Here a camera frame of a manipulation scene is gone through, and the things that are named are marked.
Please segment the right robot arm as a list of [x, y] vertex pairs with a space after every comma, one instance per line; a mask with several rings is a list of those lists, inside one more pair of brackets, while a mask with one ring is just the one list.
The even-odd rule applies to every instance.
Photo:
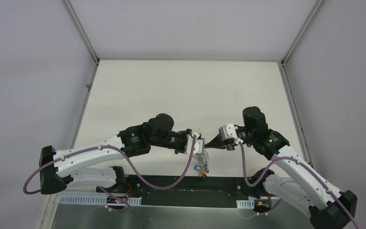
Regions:
[[[355, 219], [357, 196], [352, 191], [342, 191], [314, 170], [282, 134], [268, 127], [259, 107], [247, 107], [242, 115], [243, 126], [220, 127], [205, 147], [232, 151], [239, 146], [246, 185], [259, 196], [267, 192], [295, 207], [315, 229], [343, 229], [349, 222], [360, 227]], [[245, 146], [270, 161], [252, 182], [246, 173]]]

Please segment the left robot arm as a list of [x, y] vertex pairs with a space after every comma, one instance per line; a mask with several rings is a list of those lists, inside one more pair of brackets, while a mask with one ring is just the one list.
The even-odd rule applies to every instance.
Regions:
[[131, 158], [145, 155], [153, 146], [172, 149], [175, 153], [193, 156], [201, 152], [201, 135], [192, 129], [173, 131], [174, 120], [168, 114], [158, 114], [140, 125], [130, 126], [112, 137], [80, 148], [56, 150], [53, 146], [41, 149], [39, 193], [56, 194], [71, 186], [98, 186], [121, 193], [126, 188], [123, 169], [94, 168], [111, 160], [125, 159], [136, 175], [138, 170]]

